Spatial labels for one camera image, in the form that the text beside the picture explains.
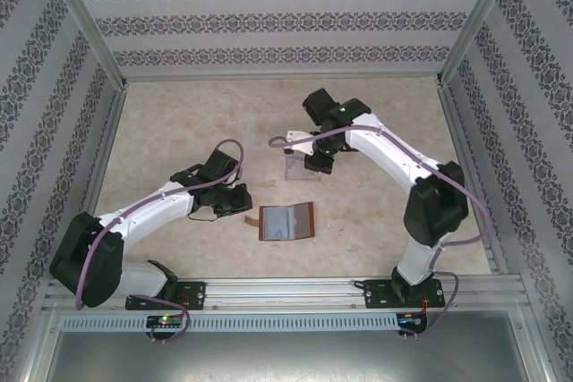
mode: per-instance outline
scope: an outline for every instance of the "purple cable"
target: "purple cable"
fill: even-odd
[[[183,334],[185,334],[185,332],[187,331],[187,328],[189,328],[189,326],[191,325],[191,315],[189,315],[189,311],[184,306],[182,306],[180,304],[173,303],[172,301],[156,299],[155,297],[149,297],[148,295],[139,295],[138,294],[138,295],[132,295],[132,297],[135,297],[136,299],[140,299],[140,300],[154,301],[155,303],[165,304],[167,306],[173,306],[174,308],[178,308],[180,311],[183,312],[183,314],[185,316],[184,327],[181,330],[179,330],[177,333],[175,333],[174,335],[169,337],[168,339],[160,340],[161,344],[168,344],[169,342],[173,342],[177,337],[181,337]],[[151,333],[150,333],[151,342],[153,342],[153,343],[155,343],[155,341],[158,340],[157,338],[155,338],[153,336],[153,334],[155,333],[155,329],[156,329],[156,327],[153,326],[151,328]]]
[[[147,205],[148,203],[151,203],[152,201],[155,201],[157,199],[164,199],[167,196],[171,196],[173,194],[177,194],[180,192],[201,190],[203,188],[208,188],[208,187],[212,187],[213,185],[223,183],[224,181],[226,181],[227,179],[229,179],[231,176],[233,176],[234,174],[236,174],[239,171],[239,169],[241,168],[241,165],[243,164],[243,159],[244,159],[243,145],[241,145],[241,143],[238,140],[225,139],[225,140],[222,140],[221,142],[219,142],[217,144],[217,146],[215,147],[215,149],[219,149],[221,146],[223,146],[226,143],[234,143],[237,147],[239,147],[239,151],[241,152],[239,160],[231,172],[229,172],[225,176],[218,178],[215,181],[211,181],[210,183],[202,183],[199,185],[192,185],[190,187],[177,188],[175,190],[166,191],[162,194],[156,194],[156,195],[150,196],[147,199],[144,199],[144,200],[140,201],[139,203],[137,203],[136,205],[133,205],[131,208],[127,209],[121,216],[113,219],[108,225],[106,225],[103,228],[103,230],[101,232],[99,232],[98,236],[96,237],[96,239],[91,244],[90,250],[88,251],[88,255],[87,255],[85,261],[83,262],[83,267],[81,268],[80,280],[78,281],[78,288],[76,289],[76,292],[75,292],[75,309],[81,310],[83,308],[83,303],[81,302],[81,296],[83,295],[83,290],[85,288],[86,276],[88,275],[88,271],[90,270],[91,260],[93,259],[93,255],[96,253],[96,250],[98,249],[99,243],[104,238],[104,236],[107,234],[107,232],[109,232],[109,230],[111,230],[115,225],[117,225],[121,222],[122,217],[126,217],[126,216],[131,215],[137,209],[142,208],[145,205]],[[170,306],[175,306],[175,307],[179,308],[178,304],[172,303],[170,301],[167,301],[164,304],[169,304]]]
[[[412,151],[410,151],[408,148],[406,148],[394,136],[392,136],[391,134],[385,132],[384,130],[382,130],[378,127],[373,127],[370,125],[358,125],[358,124],[357,125],[350,125],[347,127],[340,127],[340,128],[334,129],[334,130],[330,130],[328,132],[317,134],[317,135],[314,135],[314,136],[311,136],[308,138],[304,138],[304,139],[300,139],[300,140],[291,140],[291,141],[288,141],[283,136],[277,136],[277,137],[274,137],[271,140],[269,140],[269,146],[272,148],[291,147],[293,145],[300,145],[301,143],[314,142],[315,140],[318,140],[318,139],[328,138],[329,136],[334,136],[335,134],[339,134],[339,133],[343,133],[343,132],[350,132],[352,130],[360,130],[360,131],[364,131],[364,132],[374,132],[380,136],[383,136],[384,138],[389,140],[394,146],[396,146],[399,150],[401,150],[412,161],[417,163],[420,167],[423,167],[425,170],[427,170],[431,174],[435,174],[438,178],[442,179],[442,181],[445,181],[446,183],[448,183],[449,185],[454,187],[456,190],[462,192],[466,197],[468,197],[470,200],[472,200],[474,202],[474,204],[480,209],[480,212],[482,212],[483,219],[485,221],[485,227],[483,228],[483,230],[476,237],[472,237],[471,239],[465,239],[463,241],[452,241],[452,242],[441,243],[439,248],[434,253],[432,259],[430,260],[430,270],[431,271],[433,271],[433,268],[436,264],[436,261],[438,260],[438,257],[440,256],[441,252],[445,248],[447,248],[449,246],[469,245],[470,243],[476,243],[476,242],[482,241],[483,238],[485,238],[485,236],[491,231],[491,229],[493,228],[493,224],[492,224],[492,219],[490,217],[489,211],[487,210],[485,205],[470,190],[466,189],[465,187],[463,187],[462,185],[460,185],[459,183],[457,183],[453,179],[449,178],[448,176],[446,176],[445,174],[443,174],[439,170],[434,169],[431,166],[428,166],[426,163],[424,163],[424,161],[422,161],[421,158],[419,158],[416,154],[414,154]],[[417,335],[418,337],[425,335],[428,332],[432,331],[442,321],[442,319],[446,315],[446,312],[448,312],[448,309],[453,304],[454,299],[456,298],[456,295],[458,294],[458,290],[459,290],[459,277],[458,277],[458,275],[456,275],[453,272],[435,271],[434,273],[438,276],[452,276],[454,278],[454,281],[455,281],[454,291],[452,292],[451,296],[449,297],[449,300],[446,303],[446,305],[444,306],[444,309],[440,312],[440,315],[438,315],[438,317],[434,320],[434,322],[432,323],[431,326],[427,327],[425,329],[425,331],[423,331],[420,335]]]

